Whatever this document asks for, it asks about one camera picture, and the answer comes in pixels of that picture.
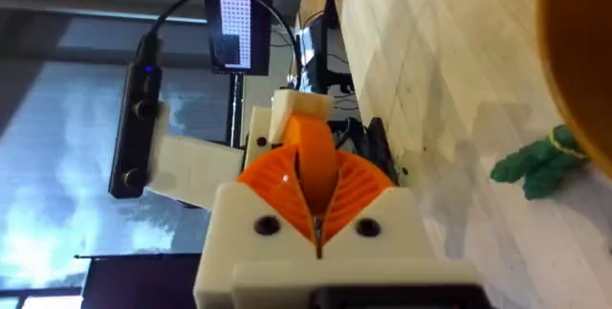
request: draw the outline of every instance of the orange gear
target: orange gear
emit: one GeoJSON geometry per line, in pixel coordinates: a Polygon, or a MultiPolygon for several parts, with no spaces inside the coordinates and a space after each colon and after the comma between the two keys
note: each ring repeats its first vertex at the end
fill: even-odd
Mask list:
{"type": "Polygon", "coordinates": [[[393,183],[362,157],[336,151],[321,118],[289,117],[283,146],[255,160],[238,178],[319,248],[393,183]],[[314,217],[323,218],[320,238],[314,217]]]}

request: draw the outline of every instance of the black cable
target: black cable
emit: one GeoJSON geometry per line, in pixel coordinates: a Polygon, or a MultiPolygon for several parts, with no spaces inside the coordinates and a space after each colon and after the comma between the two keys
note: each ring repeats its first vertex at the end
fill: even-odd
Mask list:
{"type": "Polygon", "coordinates": [[[339,99],[336,101],[336,103],[343,103],[343,102],[357,103],[354,99],[339,99]]]}
{"type": "Polygon", "coordinates": [[[332,57],[336,58],[337,60],[343,62],[344,64],[348,65],[348,61],[342,59],[339,55],[328,54],[327,56],[332,56],[332,57]]]}
{"type": "Polygon", "coordinates": [[[358,110],[360,108],[359,107],[353,107],[353,108],[334,107],[334,109],[344,110],[344,111],[354,111],[354,110],[358,110]]]}
{"type": "Polygon", "coordinates": [[[352,97],[353,95],[355,95],[355,93],[350,93],[350,94],[346,94],[346,95],[336,95],[336,96],[334,96],[334,98],[336,98],[336,99],[344,99],[344,98],[352,97]]]}
{"type": "Polygon", "coordinates": [[[270,45],[272,47],[287,47],[287,46],[291,46],[291,43],[289,41],[287,41],[287,39],[285,38],[285,35],[283,35],[283,33],[279,32],[279,31],[275,31],[273,30],[274,33],[277,33],[278,36],[280,36],[280,38],[283,39],[283,41],[285,41],[284,45],[270,45]]]}
{"type": "Polygon", "coordinates": [[[315,13],[313,13],[312,15],[310,15],[310,17],[306,18],[306,21],[304,23],[301,23],[301,28],[306,28],[308,27],[308,22],[310,22],[311,20],[313,20],[314,18],[322,15],[325,11],[317,11],[315,13]]]}
{"type": "MultiPolygon", "coordinates": [[[[155,24],[153,24],[153,27],[151,27],[151,30],[142,39],[142,45],[139,46],[139,50],[138,50],[139,55],[140,54],[150,55],[153,52],[153,49],[149,49],[149,47],[153,48],[153,46],[155,46],[154,47],[155,54],[157,53],[157,50],[158,50],[157,46],[159,45],[159,39],[157,38],[157,33],[160,30],[160,27],[165,22],[165,20],[168,18],[168,16],[170,16],[170,14],[172,14],[175,10],[180,8],[184,3],[188,1],[190,0],[178,0],[176,3],[172,4],[172,6],[168,8],[168,10],[166,10],[164,13],[162,13],[157,18],[157,20],[155,21],[155,24]]],[[[259,5],[266,8],[272,14],[272,16],[274,16],[274,18],[276,18],[276,20],[278,20],[278,22],[283,26],[283,28],[285,29],[288,35],[293,35],[291,28],[289,27],[287,22],[283,20],[283,18],[281,17],[277,9],[275,9],[272,5],[268,4],[268,2],[265,2],[264,0],[253,0],[253,1],[259,3],[259,5]]],[[[301,81],[302,81],[302,64],[300,60],[301,56],[299,54],[299,47],[297,45],[297,41],[295,41],[295,37],[291,37],[291,44],[294,49],[295,69],[296,69],[294,89],[299,90],[299,87],[301,86],[301,81]]]]}
{"type": "Polygon", "coordinates": [[[346,141],[348,140],[348,132],[350,130],[351,130],[351,120],[347,119],[346,129],[344,130],[344,133],[342,133],[342,135],[338,139],[338,142],[336,143],[336,149],[339,149],[344,143],[346,143],[346,141]]]}

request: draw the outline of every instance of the green plush toy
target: green plush toy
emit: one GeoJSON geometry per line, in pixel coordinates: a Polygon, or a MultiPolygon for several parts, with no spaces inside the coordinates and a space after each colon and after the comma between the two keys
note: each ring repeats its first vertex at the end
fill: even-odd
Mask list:
{"type": "Polygon", "coordinates": [[[545,198],[553,194],[568,170],[583,166],[586,160],[570,129],[559,125],[546,138],[499,161],[491,171],[491,178],[496,182],[515,183],[525,177],[525,198],[545,198]]]}

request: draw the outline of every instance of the wood grain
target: wood grain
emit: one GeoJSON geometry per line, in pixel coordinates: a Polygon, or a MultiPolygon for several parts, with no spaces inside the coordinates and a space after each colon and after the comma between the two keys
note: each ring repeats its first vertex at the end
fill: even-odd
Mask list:
{"type": "Polygon", "coordinates": [[[471,259],[500,308],[612,307],[610,181],[587,168],[528,202],[488,177],[561,123],[536,0],[336,3],[361,115],[383,118],[436,253],[471,259]]]}

